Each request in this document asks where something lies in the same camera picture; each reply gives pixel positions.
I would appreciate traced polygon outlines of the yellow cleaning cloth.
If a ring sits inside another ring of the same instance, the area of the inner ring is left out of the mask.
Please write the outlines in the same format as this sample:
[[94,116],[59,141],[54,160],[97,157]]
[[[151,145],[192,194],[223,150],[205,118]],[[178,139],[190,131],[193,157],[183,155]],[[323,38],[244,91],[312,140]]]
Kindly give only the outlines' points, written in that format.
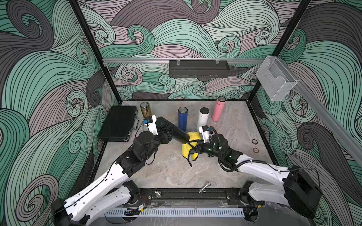
[[191,161],[196,161],[200,153],[197,146],[201,142],[201,138],[197,132],[189,132],[188,135],[189,141],[182,145],[182,155],[192,167]]

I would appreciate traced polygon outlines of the gold thermos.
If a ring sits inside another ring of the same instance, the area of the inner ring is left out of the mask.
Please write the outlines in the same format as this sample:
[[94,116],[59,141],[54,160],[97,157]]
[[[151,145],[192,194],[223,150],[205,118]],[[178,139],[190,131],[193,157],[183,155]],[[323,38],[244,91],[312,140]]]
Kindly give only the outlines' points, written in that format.
[[143,118],[152,116],[152,111],[151,111],[151,108],[150,108],[150,104],[148,102],[142,102],[140,104],[140,109],[141,109],[141,113],[142,113]]

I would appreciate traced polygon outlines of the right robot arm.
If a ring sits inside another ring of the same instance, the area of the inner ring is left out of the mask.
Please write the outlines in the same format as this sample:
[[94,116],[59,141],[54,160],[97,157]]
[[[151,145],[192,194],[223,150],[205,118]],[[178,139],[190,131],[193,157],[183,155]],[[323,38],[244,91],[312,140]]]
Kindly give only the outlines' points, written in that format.
[[322,191],[319,183],[307,173],[308,169],[299,166],[282,167],[263,160],[254,159],[230,148],[228,141],[220,134],[190,133],[189,145],[195,161],[201,153],[217,158],[219,166],[226,172],[241,172],[253,175],[264,181],[248,181],[241,189],[241,196],[251,202],[274,202],[290,207],[305,218],[312,219],[317,213]]

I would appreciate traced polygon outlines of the black thermos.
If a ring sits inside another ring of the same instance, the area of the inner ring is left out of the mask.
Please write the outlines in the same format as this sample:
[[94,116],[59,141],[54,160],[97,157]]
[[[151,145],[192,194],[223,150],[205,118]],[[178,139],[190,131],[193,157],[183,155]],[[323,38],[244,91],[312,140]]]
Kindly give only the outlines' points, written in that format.
[[156,119],[156,128],[162,144],[168,144],[172,139],[181,144],[186,144],[189,141],[189,134],[163,117]]

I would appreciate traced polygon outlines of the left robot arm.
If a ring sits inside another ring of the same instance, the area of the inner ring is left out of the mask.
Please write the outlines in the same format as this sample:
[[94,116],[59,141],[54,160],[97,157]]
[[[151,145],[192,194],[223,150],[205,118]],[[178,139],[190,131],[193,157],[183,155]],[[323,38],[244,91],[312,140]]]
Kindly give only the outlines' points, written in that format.
[[51,219],[56,226],[89,226],[111,209],[138,201],[140,189],[130,177],[143,168],[159,146],[169,143],[178,127],[169,123],[141,132],[108,171],[89,186],[66,200],[51,205]]

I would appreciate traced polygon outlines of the pink thermos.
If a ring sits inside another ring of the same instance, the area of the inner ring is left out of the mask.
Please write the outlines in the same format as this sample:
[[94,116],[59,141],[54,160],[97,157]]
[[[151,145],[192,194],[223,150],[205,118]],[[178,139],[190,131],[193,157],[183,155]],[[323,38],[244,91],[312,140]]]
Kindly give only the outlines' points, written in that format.
[[212,115],[213,121],[220,120],[220,117],[222,115],[225,104],[226,104],[226,98],[223,96],[219,96],[216,100],[216,104],[215,104],[213,115]]

